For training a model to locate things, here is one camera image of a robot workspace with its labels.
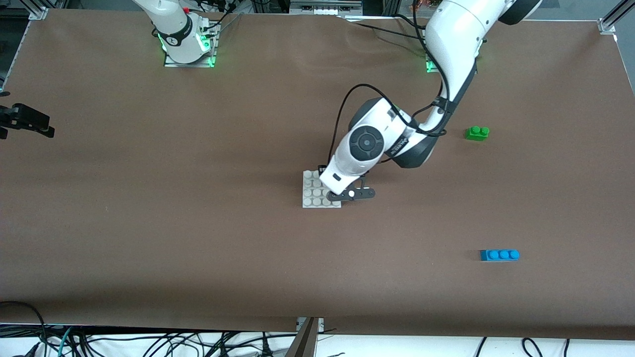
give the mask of table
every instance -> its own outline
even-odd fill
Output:
[[[0,142],[3,299],[51,323],[635,338],[635,101],[595,23],[494,26],[429,162],[379,165],[377,197],[338,210],[302,209],[302,172],[353,85],[409,113],[434,98],[415,40],[250,15],[214,69],[166,69],[151,29],[118,11],[31,25],[3,104],[56,135]],[[489,139],[464,140],[472,125]],[[496,248],[521,259],[479,261]]]

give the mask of black clamp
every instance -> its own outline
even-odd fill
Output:
[[[454,114],[454,111],[457,110],[457,107],[458,107],[458,102],[452,102],[448,100],[447,98],[443,98],[443,97],[436,97],[432,101],[432,104],[435,107],[439,107],[450,114]]]
[[[0,93],[0,97],[6,95],[8,92]],[[30,130],[52,138],[55,135],[55,129],[48,125],[49,120],[48,115],[22,103],[13,104],[11,108],[0,105],[0,139],[6,139],[9,134],[5,128]]]

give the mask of black bracket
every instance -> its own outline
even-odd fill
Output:
[[[8,92],[0,93],[0,97],[8,95],[5,93]],[[48,115],[22,103],[13,104],[12,108],[0,105],[0,139],[6,139],[9,134],[5,128],[30,130],[52,138],[55,135],[55,129],[48,125],[49,120]]]
[[[355,187],[355,182],[360,181],[359,187]],[[326,199],[331,202],[357,201],[359,199],[371,199],[375,197],[375,190],[366,187],[366,174],[362,175],[355,182],[350,184],[341,194],[329,192]]]

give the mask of green lego brick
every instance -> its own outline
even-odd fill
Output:
[[[490,129],[487,127],[473,126],[465,130],[465,138],[473,141],[484,141],[490,136]]]

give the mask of white floor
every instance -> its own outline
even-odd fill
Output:
[[[130,338],[140,335],[111,335],[114,338]],[[228,344],[237,344],[252,338],[260,337],[261,333],[241,333]],[[205,343],[214,343],[220,337],[219,333],[204,333],[201,338]],[[273,351],[279,351],[290,346],[293,337],[270,339],[269,345]],[[361,336],[361,335],[322,335],[317,343],[316,357],[332,357],[345,353],[344,357],[474,357],[480,337],[400,337],[400,336]],[[563,355],[565,340],[563,339],[535,339],[543,357],[560,357]],[[24,355],[35,343],[35,337],[0,339],[0,357],[14,357]],[[145,350],[154,342],[153,339],[128,342],[99,341],[92,346],[106,357],[142,357]],[[538,353],[530,347],[529,352],[538,357]],[[155,357],[163,357],[167,347],[162,348]],[[180,346],[174,351],[174,357],[196,357],[193,348]],[[258,351],[253,348],[236,349],[230,353],[231,357],[252,357]],[[36,357],[43,355],[42,346],[37,350]],[[57,354],[49,349],[49,356]],[[481,357],[525,357],[520,338],[487,339],[481,351]],[[568,350],[568,357],[632,357],[635,356],[635,341],[607,341],[607,340],[572,340]]]

